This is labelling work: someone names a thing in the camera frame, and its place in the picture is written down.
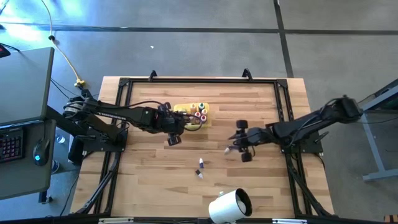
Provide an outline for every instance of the computer mouse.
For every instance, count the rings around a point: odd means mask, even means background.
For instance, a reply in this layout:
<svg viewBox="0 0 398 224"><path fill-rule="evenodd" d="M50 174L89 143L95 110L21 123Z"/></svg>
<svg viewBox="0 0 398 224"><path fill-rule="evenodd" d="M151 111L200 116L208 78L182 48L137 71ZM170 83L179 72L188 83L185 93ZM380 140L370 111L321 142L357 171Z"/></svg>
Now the computer mouse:
<svg viewBox="0 0 398 224"><path fill-rule="evenodd" d="M50 155L50 140L40 139L33 148L33 161L35 165L44 166L49 161Z"/></svg>

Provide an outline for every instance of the desk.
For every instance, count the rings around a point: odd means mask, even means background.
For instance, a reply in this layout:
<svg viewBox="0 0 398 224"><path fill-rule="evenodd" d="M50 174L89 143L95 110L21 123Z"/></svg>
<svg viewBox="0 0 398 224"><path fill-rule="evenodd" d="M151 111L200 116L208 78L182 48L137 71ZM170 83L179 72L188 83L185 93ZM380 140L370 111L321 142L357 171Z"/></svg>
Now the desk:
<svg viewBox="0 0 398 224"><path fill-rule="evenodd" d="M104 77L99 94L101 101L115 102L119 79ZM295 118L309 113L303 79L287 81ZM246 190L251 198L252 218L294 216L285 157L279 146L258 146L253 161L247 163L241 162L238 153L224 155L226 145L232 143L227 139L234 134L237 119L247 119L249 127L279 121L272 85L135 83L130 103L144 100L168 101L172 107L177 103L209 103L212 127L192 133L186 131L182 143L171 147L165 134L149 134L130 127L119 165L113 217L208 217L208 204L217 198L219 191L229 192L238 187ZM81 208L94 192L103 157L103 153L96 152L83 161L71 212ZM333 213L319 158L312 154L302 157L309 189L324 208ZM205 161L203 179L195 174L199 158ZM298 195L302 205L299 189Z"/></svg>

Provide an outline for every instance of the gray floor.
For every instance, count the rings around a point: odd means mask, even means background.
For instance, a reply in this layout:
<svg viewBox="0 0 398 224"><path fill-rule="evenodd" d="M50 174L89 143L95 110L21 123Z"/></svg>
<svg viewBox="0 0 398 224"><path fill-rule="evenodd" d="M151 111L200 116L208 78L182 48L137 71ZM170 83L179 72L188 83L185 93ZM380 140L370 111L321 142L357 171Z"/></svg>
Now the gray floor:
<svg viewBox="0 0 398 224"><path fill-rule="evenodd" d="M56 25L278 28L271 0L45 2ZM279 2L286 29L398 29L395 0ZM0 29L0 42L21 50L50 46L47 30L10 22L49 24L40 1L9 1L0 15L0 24L5 28ZM287 76L279 34L57 31L55 36L93 94L99 92L105 75L148 75L151 70L159 75L238 77L248 67L255 77ZM288 34L286 39L294 77L305 79L313 110L343 94L362 100L398 77L396 35ZM52 76L78 93L73 88L73 73L58 52ZM49 105L61 111L65 100L51 86ZM372 115L370 120L380 121L391 116ZM386 167L397 168L398 149L391 133L396 133L398 122L371 126ZM362 181L362 175L376 171L362 126L335 124L327 130L330 134L322 144L336 214L381 221L384 215L398 213L398 177L370 183ZM57 154L66 170L77 169L66 163L63 156L66 146L57 146ZM76 171L53 175L50 191L56 199L51 204L37 204L37 194L0 201L0 220L59 215L75 176ZM26 207L26 212L16 209L21 206Z"/></svg>

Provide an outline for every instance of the wooden table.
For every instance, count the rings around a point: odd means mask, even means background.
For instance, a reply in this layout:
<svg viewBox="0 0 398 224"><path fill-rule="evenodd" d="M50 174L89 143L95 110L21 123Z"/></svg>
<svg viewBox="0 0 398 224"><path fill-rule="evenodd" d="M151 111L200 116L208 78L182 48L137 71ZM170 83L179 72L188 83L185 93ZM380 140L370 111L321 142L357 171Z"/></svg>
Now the wooden table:
<svg viewBox="0 0 398 224"><path fill-rule="evenodd" d="M115 102L119 78L104 77L101 101ZM309 113L304 80L287 80L295 118ZM249 127L279 121L272 85L135 83L132 90L131 103L168 101L172 107L178 103L209 103L212 127L185 131L182 143L171 147L165 134L149 134L130 127L119 166L112 216L208 217L208 204L218 193L238 187L251 198L252 218L294 216L285 157L279 146L258 146L253 161L246 163L241 162L237 152L224 155L226 146L232 143L227 139L234 134L237 119L248 120ZM71 212L81 208L94 192L103 157L104 153L96 152L83 161ZM199 158L205 161L203 179L195 174ZM303 154L303 163L308 187L324 208L333 213L321 161L313 154ZM298 195L304 210L300 190Z"/></svg>

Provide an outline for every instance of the keyboard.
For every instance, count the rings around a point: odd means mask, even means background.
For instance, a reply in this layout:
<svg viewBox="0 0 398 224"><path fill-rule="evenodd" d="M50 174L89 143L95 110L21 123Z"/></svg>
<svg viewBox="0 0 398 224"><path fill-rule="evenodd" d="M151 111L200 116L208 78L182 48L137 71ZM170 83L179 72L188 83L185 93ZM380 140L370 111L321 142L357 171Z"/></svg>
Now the keyboard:
<svg viewBox="0 0 398 224"><path fill-rule="evenodd" d="M22 127L0 130L0 162L9 162L24 157L23 137Z"/></svg>

